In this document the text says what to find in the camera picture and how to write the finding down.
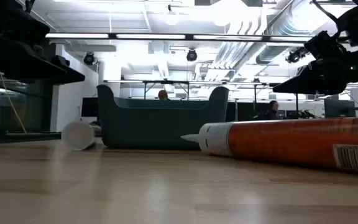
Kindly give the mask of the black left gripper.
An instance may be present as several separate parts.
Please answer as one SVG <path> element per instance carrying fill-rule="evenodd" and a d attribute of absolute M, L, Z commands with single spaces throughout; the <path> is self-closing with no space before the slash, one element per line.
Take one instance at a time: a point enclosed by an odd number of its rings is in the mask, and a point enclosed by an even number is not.
<path fill-rule="evenodd" d="M 65 57 L 55 55 L 49 64 L 33 51 L 27 44 L 0 37 L 0 72 L 8 78 L 41 79 L 46 78 L 53 84 L 83 82 L 85 76 L 70 67 Z"/>

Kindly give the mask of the teal plastic bin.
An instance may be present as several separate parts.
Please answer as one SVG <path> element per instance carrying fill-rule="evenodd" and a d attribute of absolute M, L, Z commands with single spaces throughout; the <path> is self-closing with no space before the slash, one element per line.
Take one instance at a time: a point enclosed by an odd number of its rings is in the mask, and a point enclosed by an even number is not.
<path fill-rule="evenodd" d="M 108 148 L 198 150 L 197 143 L 181 137 L 226 120 L 229 90 L 224 86 L 207 101 L 118 98 L 106 85 L 97 91 L 102 141 Z"/>

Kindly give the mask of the LED light bar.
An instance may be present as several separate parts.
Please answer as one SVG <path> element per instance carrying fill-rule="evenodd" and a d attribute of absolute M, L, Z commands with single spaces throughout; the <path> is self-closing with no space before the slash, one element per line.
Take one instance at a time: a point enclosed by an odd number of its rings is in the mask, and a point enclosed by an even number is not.
<path fill-rule="evenodd" d="M 169 33 L 49 33 L 48 39 L 75 40 L 183 40 L 207 42 L 266 42 L 302 44 L 310 35 L 229 35 L 229 34 L 169 34 Z"/>

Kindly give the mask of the silver ventilation duct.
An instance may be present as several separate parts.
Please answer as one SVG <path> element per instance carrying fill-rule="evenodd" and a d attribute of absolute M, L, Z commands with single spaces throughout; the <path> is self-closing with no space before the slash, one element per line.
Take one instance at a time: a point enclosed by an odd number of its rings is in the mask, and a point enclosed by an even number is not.
<path fill-rule="evenodd" d="M 268 25 L 265 35 L 310 35 L 327 21 L 327 17 L 313 4 L 312 0 L 293 0 L 292 3 Z M 258 64 L 269 64 L 288 46 L 265 45 L 256 56 Z"/>

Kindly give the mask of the black background desk frame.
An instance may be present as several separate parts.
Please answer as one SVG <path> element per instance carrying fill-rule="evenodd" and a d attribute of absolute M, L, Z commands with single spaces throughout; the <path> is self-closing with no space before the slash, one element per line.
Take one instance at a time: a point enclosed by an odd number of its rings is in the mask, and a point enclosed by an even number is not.
<path fill-rule="evenodd" d="M 189 100 L 190 82 L 189 81 L 178 81 L 178 80 L 104 80 L 105 83 L 141 83 L 144 85 L 144 99 L 146 99 L 146 93 L 155 85 L 179 85 L 184 89 L 187 94 L 187 100 Z"/>
<path fill-rule="evenodd" d="M 257 105 L 257 87 L 258 86 L 262 86 L 263 89 L 265 88 L 277 88 L 280 83 L 270 83 L 270 82 L 224 82 L 224 84 L 227 85 L 238 85 L 239 87 L 241 86 L 250 86 L 251 89 L 254 91 L 254 98 L 253 98 L 253 111 L 256 110 L 256 105 Z M 292 94 L 295 95 L 295 104 L 296 104 L 296 115 L 293 116 L 294 119 L 299 119 L 300 118 L 300 110 L 299 110 L 299 92 L 295 91 L 292 92 Z M 237 103 L 241 100 L 245 100 L 245 98 L 230 98 L 230 100 L 235 102 L 235 120 L 238 120 L 237 117 Z"/>

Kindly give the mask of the black computer monitor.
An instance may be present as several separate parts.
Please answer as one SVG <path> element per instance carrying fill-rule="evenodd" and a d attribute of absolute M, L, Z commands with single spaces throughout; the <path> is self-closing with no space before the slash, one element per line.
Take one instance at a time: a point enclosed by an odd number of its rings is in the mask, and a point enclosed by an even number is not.
<path fill-rule="evenodd" d="M 355 103 L 348 100 L 324 100 L 325 118 L 355 117 Z"/>
<path fill-rule="evenodd" d="M 98 99 L 97 97 L 83 98 L 81 106 L 82 117 L 98 116 Z"/>

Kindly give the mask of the black ceiling track lamp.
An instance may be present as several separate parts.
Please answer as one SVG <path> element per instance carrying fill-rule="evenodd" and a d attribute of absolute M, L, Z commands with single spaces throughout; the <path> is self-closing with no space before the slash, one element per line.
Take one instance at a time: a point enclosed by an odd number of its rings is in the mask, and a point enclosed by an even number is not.
<path fill-rule="evenodd" d="M 306 57 L 309 51 L 305 47 L 297 47 L 289 51 L 288 56 L 286 57 L 286 61 L 288 63 L 297 63 L 300 59 Z"/>

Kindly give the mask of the orange white Gorilla sealant tube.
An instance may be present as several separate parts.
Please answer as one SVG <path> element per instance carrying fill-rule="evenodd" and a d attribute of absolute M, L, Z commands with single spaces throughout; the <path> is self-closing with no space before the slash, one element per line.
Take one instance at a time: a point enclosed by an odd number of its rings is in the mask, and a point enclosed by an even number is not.
<path fill-rule="evenodd" d="M 358 172 L 358 118 L 207 123 L 182 138 L 215 156 Z"/>
<path fill-rule="evenodd" d="M 87 150 L 96 145 L 96 137 L 101 134 L 101 127 L 84 122 L 73 122 L 62 130 L 62 141 L 74 151 Z"/>

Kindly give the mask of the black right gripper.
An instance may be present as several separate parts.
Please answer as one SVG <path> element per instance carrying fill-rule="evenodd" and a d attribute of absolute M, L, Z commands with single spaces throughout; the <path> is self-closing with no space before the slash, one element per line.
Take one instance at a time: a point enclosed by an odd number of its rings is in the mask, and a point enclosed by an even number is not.
<path fill-rule="evenodd" d="M 335 95 L 358 82 L 358 50 L 324 57 L 298 68 L 294 77 L 275 85 L 276 93 Z"/>

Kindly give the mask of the black desk equipment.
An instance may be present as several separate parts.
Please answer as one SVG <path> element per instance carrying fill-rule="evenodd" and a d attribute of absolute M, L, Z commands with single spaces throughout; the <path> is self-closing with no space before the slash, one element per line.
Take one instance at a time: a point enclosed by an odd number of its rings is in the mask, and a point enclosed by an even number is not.
<path fill-rule="evenodd" d="M 295 110 L 286 111 L 286 119 L 314 119 L 315 115 L 311 114 L 308 110 Z"/>

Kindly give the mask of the black aluminium rig frame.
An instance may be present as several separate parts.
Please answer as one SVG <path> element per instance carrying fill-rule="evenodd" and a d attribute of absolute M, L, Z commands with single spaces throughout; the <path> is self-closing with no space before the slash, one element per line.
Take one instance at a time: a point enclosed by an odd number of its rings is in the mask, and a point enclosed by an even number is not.
<path fill-rule="evenodd" d="M 61 133 L 7 133 L 0 126 L 0 143 L 32 142 L 61 139 Z"/>

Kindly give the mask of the white globe pendant lamp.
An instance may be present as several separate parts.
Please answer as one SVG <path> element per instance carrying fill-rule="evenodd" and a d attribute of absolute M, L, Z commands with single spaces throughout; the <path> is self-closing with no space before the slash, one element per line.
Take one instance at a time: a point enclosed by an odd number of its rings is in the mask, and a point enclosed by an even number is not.
<path fill-rule="evenodd" d="M 178 14 L 173 10 L 173 6 L 171 4 L 167 5 L 167 13 L 164 18 L 165 22 L 168 25 L 174 26 L 178 23 Z"/>

